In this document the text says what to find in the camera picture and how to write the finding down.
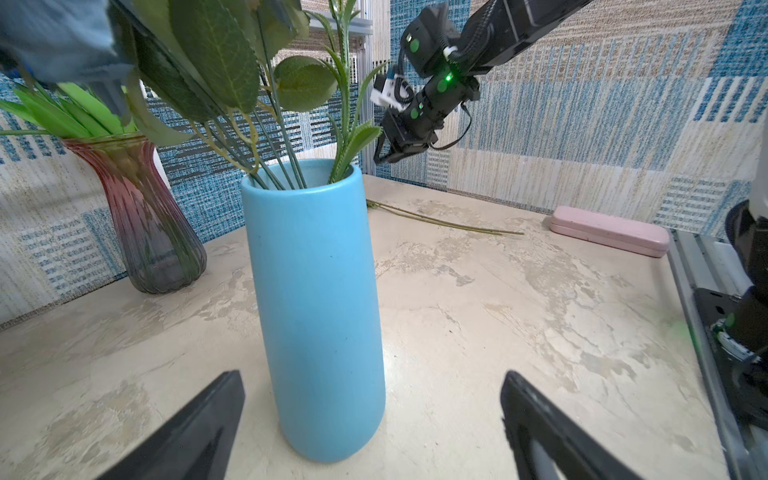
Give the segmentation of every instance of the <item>pink box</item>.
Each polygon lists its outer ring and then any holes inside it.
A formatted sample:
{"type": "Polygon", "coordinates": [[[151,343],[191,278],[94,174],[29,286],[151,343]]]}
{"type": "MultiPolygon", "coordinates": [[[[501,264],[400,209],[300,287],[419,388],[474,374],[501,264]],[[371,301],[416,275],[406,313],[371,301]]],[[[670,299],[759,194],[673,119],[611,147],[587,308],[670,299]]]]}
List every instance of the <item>pink box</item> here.
{"type": "Polygon", "coordinates": [[[658,225],[597,214],[573,207],[557,207],[550,229],[555,233],[661,258],[670,249],[670,235],[658,225]]]}

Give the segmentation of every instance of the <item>beige table surface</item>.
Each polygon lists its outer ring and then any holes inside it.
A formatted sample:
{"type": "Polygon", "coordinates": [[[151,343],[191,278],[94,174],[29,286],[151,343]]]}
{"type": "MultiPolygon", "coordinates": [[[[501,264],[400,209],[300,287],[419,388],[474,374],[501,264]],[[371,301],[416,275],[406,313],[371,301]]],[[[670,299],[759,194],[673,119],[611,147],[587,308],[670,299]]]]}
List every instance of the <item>beige table surface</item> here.
{"type": "Polygon", "coordinates": [[[370,211],[387,406],[362,451],[319,465],[280,434],[240,229],[206,245],[207,271],[180,292],[126,279],[0,333],[0,478],[94,478],[228,369],[247,393],[232,479],[517,478],[498,400],[508,369],[644,478],[727,478],[666,258],[472,198],[373,177],[366,189],[526,235],[370,211]]]}

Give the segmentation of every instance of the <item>blue vase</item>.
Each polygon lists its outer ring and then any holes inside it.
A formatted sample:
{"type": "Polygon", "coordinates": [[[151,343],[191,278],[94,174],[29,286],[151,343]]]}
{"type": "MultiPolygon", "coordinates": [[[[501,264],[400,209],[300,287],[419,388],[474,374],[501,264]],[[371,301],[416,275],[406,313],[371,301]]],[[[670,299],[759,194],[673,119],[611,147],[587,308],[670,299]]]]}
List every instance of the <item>blue vase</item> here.
{"type": "MultiPolygon", "coordinates": [[[[332,165],[301,161],[305,190],[263,190],[248,176],[240,185],[280,427],[318,462],[360,450],[386,397],[362,174],[351,167],[328,185],[332,165]]],[[[288,186],[278,166],[272,172],[288,186]]]]}

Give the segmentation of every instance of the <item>pink glass vase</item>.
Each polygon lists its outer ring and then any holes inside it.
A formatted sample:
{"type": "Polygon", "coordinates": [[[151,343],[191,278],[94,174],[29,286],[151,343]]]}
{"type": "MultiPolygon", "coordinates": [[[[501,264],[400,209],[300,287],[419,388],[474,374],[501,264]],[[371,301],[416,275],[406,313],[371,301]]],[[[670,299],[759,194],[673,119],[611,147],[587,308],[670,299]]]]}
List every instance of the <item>pink glass vase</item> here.
{"type": "Polygon", "coordinates": [[[154,166],[154,145],[141,134],[62,142],[96,170],[137,290],[168,293],[197,280],[205,249],[154,166]]]}

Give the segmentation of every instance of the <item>patterned fabric backdrop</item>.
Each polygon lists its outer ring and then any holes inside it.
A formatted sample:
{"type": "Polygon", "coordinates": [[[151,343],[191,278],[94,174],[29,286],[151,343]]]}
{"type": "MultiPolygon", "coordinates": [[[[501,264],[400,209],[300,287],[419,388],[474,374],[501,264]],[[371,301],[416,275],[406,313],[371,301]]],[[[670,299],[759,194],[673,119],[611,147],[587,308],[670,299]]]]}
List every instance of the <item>patterned fabric backdrop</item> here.
{"type": "MultiPolygon", "coordinates": [[[[327,10],[327,2],[304,2],[327,10]]],[[[326,57],[321,35],[297,41],[281,56],[326,57]]],[[[16,101],[0,75],[0,98],[16,101]]],[[[150,92],[150,109],[169,125],[185,128],[150,92]]],[[[307,114],[288,114],[300,157],[332,157],[334,139],[326,115],[340,117],[338,93],[307,114]]],[[[277,136],[272,128],[267,134],[277,136]]],[[[30,128],[5,112],[1,129],[30,128]]],[[[266,135],[260,152],[270,157],[266,135]]],[[[171,191],[203,242],[243,226],[241,173],[192,140],[159,149],[171,191]]],[[[120,247],[96,173],[51,137],[0,137],[0,329],[125,276],[120,247]]]]}
{"type": "MultiPolygon", "coordinates": [[[[429,3],[391,0],[393,57],[429,3]]],[[[450,16],[461,28],[480,5],[452,0],[450,16]]],[[[765,0],[596,0],[481,78],[474,127],[458,147],[376,174],[724,237],[725,213],[749,195],[756,170],[766,60],[765,0]]],[[[452,114],[442,141],[466,124],[452,114]]]]}

